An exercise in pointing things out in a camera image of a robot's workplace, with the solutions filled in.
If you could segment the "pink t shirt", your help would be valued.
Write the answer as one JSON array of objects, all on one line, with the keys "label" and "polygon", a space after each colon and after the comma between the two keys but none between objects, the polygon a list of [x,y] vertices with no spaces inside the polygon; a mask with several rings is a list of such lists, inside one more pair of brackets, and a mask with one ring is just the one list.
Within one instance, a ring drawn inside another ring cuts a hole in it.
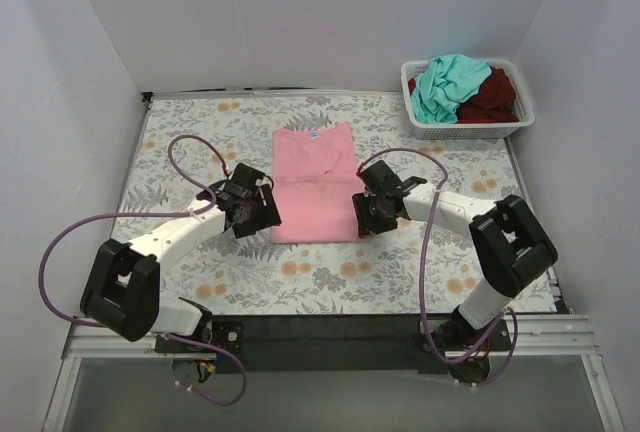
[{"label": "pink t shirt", "polygon": [[274,199],[281,224],[276,244],[359,242],[352,197],[364,190],[356,176],[352,127],[278,129],[273,134]]}]

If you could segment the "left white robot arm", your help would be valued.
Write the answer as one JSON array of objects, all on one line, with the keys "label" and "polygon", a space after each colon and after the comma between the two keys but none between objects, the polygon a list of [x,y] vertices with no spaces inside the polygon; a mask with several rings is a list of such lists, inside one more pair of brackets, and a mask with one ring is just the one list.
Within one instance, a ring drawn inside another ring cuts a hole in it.
[{"label": "left white robot arm", "polygon": [[281,224],[273,180],[245,164],[201,191],[177,217],[127,242],[97,251],[80,300],[81,312],[130,342],[148,333],[178,335],[193,352],[213,338],[204,307],[161,290],[161,274],[200,244],[227,231],[237,239]]}]

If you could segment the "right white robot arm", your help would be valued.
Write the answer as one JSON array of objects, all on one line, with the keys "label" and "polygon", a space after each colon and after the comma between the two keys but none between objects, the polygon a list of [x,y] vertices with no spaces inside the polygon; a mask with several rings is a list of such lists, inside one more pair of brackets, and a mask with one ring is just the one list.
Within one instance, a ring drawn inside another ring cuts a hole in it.
[{"label": "right white robot arm", "polygon": [[491,201],[447,192],[424,178],[401,180],[382,160],[360,168],[357,176],[364,184],[353,196],[361,238],[392,231],[405,219],[473,243],[483,278],[451,313],[448,327],[464,349],[486,341],[490,322],[558,259],[548,234],[517,195]]}]

